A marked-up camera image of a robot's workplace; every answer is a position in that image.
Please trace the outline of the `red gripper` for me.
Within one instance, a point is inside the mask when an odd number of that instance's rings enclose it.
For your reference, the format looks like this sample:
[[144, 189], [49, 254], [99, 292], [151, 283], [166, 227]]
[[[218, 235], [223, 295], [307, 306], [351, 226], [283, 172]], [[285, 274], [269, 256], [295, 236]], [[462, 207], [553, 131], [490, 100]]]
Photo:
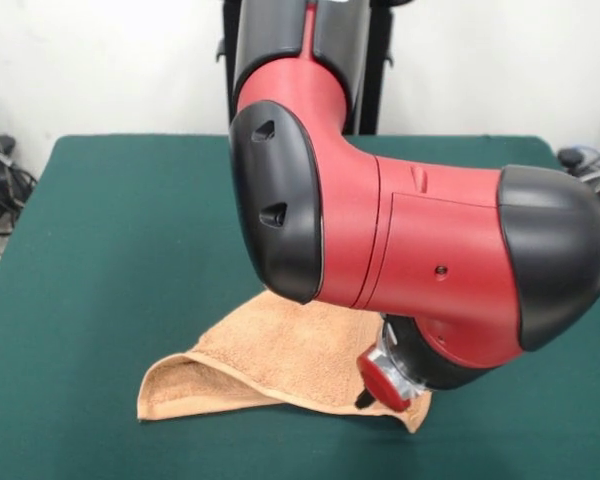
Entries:
[[369, 408], [379, 402], [394, 412], [410, 406], [410, 384], [383, 352], [365, 352], [357, 359], [363, 390], [355, 400], [356, 408]]

